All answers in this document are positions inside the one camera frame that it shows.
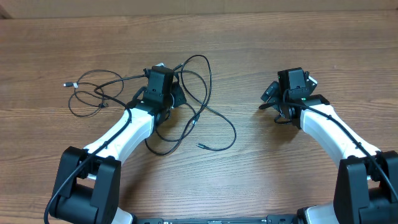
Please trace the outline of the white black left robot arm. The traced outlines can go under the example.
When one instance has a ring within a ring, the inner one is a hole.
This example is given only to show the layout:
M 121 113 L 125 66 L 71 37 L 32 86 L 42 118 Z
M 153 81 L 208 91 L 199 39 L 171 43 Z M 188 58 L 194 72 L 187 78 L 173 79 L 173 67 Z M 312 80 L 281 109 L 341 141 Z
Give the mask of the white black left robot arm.
M 49 217 L 70 223 L 135 223 L 135 216 L 119 207 L 122 165 L 171 108 L 186 102 L 178 82 L 147 85 L 139 92 L 143 99 L 134 97 L 121 119 L 98 140 L 63 152 L 45 223 Z

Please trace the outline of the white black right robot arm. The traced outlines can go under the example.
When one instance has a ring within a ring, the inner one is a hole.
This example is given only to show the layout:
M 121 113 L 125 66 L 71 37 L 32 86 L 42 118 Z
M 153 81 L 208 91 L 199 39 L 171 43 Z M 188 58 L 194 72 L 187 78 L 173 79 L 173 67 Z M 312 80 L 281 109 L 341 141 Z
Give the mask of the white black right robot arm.
M 357 135 L 330 102 L 314 94 L 318 83 L 302 68 L 279 71 L 261 96 L 260 109 L 279 112 L 277 124 L 310 135 L 338 167 L 333 201 L 269 215 L 268 223 L 397 223 L 397 152 L 382 152 Z

